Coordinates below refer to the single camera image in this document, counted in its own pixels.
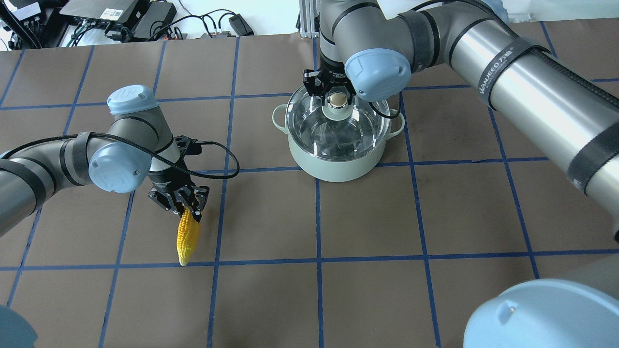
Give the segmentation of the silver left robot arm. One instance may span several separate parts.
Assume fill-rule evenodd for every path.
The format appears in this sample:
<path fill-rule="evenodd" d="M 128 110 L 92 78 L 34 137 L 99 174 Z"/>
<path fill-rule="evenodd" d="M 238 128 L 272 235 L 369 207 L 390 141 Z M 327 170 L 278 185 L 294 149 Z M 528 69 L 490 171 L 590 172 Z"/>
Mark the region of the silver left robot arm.
<path fill-rule="evenodd" d="M 152 181 L 150 194 L 159 207 L 201 221 L 209 189 L 192 181 L 184 163 L 186 154 L 194 154 L 194 139 L 173 135 L 147 86 L 122 87 L 107 106 L 114 121 L 102 136 L 81 132 L 2 154 L 2 235 L 63 189 L 93 184 L 126 193 L 145 178 Z"/>

